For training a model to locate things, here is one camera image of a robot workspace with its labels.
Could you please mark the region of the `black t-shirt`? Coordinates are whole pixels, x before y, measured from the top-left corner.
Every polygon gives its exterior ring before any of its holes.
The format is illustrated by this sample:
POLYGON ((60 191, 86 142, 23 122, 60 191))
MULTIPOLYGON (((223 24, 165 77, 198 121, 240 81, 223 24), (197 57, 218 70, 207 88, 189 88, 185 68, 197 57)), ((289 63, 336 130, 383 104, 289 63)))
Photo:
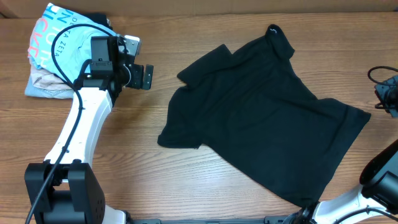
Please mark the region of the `black t-shirt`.
POLYGON ((160 146, 206 145, 299 207, 316 203, 370 114, 317 98, 293 71, 294 49, 272 24, 230 52, 221 45, 178 74, 160 146))

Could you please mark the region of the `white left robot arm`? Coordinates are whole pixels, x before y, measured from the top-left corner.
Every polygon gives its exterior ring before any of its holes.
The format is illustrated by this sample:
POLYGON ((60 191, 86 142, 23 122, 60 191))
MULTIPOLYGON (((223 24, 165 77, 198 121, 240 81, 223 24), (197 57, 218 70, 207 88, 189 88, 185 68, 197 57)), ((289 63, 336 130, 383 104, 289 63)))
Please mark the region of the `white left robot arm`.
POLYGON ((91 39, 91 56, 80 65, 73 102, 56 144, 41 163, 30 163, 24 180, 31 202, 26 222, 131 223, 128 212, 107 205, 91 168, 105 119, 124 87, 149 90, 152 65, 137 65, 138 37, 91 39))

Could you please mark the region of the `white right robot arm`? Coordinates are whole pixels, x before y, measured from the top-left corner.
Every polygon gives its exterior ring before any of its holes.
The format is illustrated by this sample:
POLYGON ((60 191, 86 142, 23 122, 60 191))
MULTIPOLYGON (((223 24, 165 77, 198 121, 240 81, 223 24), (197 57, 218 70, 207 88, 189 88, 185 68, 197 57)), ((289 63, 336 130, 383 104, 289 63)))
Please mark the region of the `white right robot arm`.
POLYGON ((376 216, 397 221, 397 141, 367 164, 355 188, 293 213, 281 222, 357 223, 376 216))

